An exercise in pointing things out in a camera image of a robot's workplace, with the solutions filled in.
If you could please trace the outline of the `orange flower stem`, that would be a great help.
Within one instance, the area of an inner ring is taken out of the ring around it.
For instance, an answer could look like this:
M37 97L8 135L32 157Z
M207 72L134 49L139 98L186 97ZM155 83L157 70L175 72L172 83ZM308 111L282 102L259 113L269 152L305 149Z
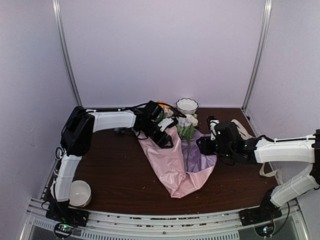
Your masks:
M157 103L158 103L161 107L165 107L165 106L166 106L164 101L158 100Z

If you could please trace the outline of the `cream ribbon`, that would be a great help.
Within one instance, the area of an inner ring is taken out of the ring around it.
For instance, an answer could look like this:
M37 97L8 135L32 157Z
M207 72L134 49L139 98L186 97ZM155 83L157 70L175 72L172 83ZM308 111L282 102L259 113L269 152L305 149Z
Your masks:
M282 181L282 172L279 169L265 172L266 162L258 160L258 143L266 140L266 136L253 137L246 128L236 119L231 121L236 127L237 136L230 144L231 160L234 163L243 163L249 165L262 164L259 175L266 178L278 178Z

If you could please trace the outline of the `pink flower bunch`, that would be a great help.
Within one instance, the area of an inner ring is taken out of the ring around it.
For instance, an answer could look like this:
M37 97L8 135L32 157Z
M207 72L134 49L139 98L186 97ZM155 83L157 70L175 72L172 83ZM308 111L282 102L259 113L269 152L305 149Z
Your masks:
M160 118L161 119L166 119L166 118L170 118L171 116L174 115L174 112L172 111L172 109L164 104L160 105L162 107L162 112L160 113Z

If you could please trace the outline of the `blue flower bunch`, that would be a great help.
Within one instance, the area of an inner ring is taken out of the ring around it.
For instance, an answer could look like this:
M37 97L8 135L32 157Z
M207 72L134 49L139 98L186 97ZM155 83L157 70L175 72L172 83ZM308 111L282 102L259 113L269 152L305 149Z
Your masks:
M117 127L114 129L114 131L117 134L135 135L135 131L132 128Z

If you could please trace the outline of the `white purple flower bunch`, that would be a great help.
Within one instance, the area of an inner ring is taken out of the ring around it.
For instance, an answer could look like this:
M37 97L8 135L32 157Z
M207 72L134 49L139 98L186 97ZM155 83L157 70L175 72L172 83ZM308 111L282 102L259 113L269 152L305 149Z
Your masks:
M186 114L185 117L178 117L177 133L181 141L187 143L187 155L185 159L186 171L189 171L189 156L191 148L191 139L195 135L195 128L198 126L198 115L197 114Z

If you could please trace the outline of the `purple tissue paper sheet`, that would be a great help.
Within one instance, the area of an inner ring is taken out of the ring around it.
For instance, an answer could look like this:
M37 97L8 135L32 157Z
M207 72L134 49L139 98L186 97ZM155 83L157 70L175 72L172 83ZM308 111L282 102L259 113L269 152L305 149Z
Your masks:
M176 127L166 130L173 141L172 148L160 148L150 138L139 144L155 175L172 198L181 199L200 190L213 172L217 156L204 155L196 140L205 135L195 131L190 143L181 140Z

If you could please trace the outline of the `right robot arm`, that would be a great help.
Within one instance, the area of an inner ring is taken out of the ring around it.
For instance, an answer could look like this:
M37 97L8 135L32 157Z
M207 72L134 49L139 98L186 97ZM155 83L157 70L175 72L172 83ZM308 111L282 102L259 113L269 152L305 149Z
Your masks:
M306 192L320 188L320 131L296 138L253 137L236 119L208 121L209 136L196 140L203 155L217 155L236 163L304 162L307 167L285 183L268 190L256 210L259 220L268 220L281 206Z

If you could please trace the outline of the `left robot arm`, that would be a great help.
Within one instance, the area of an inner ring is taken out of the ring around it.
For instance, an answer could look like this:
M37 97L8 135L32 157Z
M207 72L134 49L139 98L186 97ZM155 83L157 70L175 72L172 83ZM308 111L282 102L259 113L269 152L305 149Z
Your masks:
M91 148L93 133L109 129L133 129L143 133L162 149L172 148L173 140L166 129L177 125L178 118L185 115L170 106L173 114L165 117L162 106L152 100L118 110L76 106L61 131L60 146L56 149L61 155L56 156L49 211L61 222L69 221L74 215L69 208L69 192L78 164Z

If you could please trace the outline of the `white scalloped bowl black rim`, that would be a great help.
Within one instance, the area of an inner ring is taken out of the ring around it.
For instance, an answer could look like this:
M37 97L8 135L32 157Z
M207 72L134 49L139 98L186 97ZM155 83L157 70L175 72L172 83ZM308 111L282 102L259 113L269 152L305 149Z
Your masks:
M176 107L181 113L185 115L193 115L196 113L199 104L194 99L182 98L176 102Z

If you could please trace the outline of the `right round circuit board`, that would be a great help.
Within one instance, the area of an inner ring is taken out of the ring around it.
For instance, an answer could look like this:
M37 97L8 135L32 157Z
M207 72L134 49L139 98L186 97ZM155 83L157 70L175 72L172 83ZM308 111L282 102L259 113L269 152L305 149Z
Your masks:
M275 225L273 223L258 225L254 227L255 233L262 238L268 238L275 232Z

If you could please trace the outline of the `round circuit board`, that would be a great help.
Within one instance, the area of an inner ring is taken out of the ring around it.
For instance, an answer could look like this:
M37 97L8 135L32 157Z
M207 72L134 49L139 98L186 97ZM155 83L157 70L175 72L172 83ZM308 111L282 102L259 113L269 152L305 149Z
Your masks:
M57 223L54 228L53 228L53 233L58 237L58 238L68 238L70 237L73 232L74 232L75 227L68 225L63 222Z
M268 238L275 232L275 225L273 223L258 225L254 227L255 233L262 238Z

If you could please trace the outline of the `plain white round bowl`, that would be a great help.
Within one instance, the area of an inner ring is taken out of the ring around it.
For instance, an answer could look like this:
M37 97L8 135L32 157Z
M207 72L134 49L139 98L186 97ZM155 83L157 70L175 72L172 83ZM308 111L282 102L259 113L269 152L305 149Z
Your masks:
M92 199L90 185L83 180L76 180L71 183L69 191L69 204L73 207L84 208Z

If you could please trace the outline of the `left round circuit board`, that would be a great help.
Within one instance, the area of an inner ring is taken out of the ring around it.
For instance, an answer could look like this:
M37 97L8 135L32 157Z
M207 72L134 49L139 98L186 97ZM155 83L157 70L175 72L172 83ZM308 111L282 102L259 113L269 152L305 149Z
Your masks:
M70 237L73 232L74 232L75 227L68 225L63 222L57 223L54 228L53 228L53 233L58 237L58 238L68 238Z

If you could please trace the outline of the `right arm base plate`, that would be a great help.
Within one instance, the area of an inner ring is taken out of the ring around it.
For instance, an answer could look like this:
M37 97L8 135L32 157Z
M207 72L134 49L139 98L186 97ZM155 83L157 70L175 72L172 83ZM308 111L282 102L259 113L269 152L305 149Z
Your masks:
M281 216L282 212L280 208L273 204L247 208L239 212L239 218L243 226L269 222L273 219L280 218Z

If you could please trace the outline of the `aluminium front rail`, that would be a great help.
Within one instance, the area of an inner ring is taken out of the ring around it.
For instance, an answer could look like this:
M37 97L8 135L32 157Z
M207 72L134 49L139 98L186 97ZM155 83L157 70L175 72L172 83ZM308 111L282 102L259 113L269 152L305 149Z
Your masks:
M71 240L263 240L262 230L274 225L271 240L308 240L310 235L296 200L281 207L282 216L243 225L239 210L183 215L134 215L89 211L87 225Z

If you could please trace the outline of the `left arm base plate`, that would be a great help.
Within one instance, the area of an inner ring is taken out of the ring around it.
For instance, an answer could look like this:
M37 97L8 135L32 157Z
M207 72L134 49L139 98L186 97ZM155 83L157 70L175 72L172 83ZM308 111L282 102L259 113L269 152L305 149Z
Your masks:
M89 212L86 210L63 208L56 204L50 204L45 217L60 223L66 223L76 227L86 227L89 219Z

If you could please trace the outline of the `aluminium left corner post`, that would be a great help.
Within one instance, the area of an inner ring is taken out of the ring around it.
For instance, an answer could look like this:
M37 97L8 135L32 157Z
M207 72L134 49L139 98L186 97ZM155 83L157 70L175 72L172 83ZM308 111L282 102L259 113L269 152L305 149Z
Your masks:
M67 39L63 24L63 16L61 12L61 3L59 0L52 0L53 14L57 26L59 42L62 50L62 58L66 69L67 77L70 83L71 91L78 106L82 106L82 100L75 80L71 58L68 51Z

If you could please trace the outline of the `aluminium corner post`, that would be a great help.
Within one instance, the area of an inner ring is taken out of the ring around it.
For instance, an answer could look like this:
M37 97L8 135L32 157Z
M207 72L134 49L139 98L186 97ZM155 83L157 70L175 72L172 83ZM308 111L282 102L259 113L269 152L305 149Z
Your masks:
M75 80L71 58L68 51L67 39L63 24L63 16L61 12L61 3L59 0L52 0L53 14L57 26L59 42L62 50L62 58L66 69L67 77L70 83L71 91L78 106L82 106L82 100Z
M250 99L254 91L255 83L258 79L259 69L262 63L263 53L264 53L264 49L265 49L267 38L268 38L271 17L272 17L272 9L273 9L273 1L265 0L258 45L256 49L256 54L253 62L249 84L248 84L245 98L241 108L243 112L246 112L248 110Z

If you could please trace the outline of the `aluminium right corner post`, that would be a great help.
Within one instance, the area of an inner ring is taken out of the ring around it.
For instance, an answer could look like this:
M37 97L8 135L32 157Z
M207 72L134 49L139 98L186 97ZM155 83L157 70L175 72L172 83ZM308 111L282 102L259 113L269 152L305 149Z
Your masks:
M262 63L263 53L264 53L264 49L265 49L267 38L268 38L271 17L272 17L272 9L273 9L273 1L265 0L258 45L256 49L256 54L253 62L249 84L248 84L245 98L241 108L243 112L246 112L248 110L250 99L254 91L255 83L258 79L259 69Z

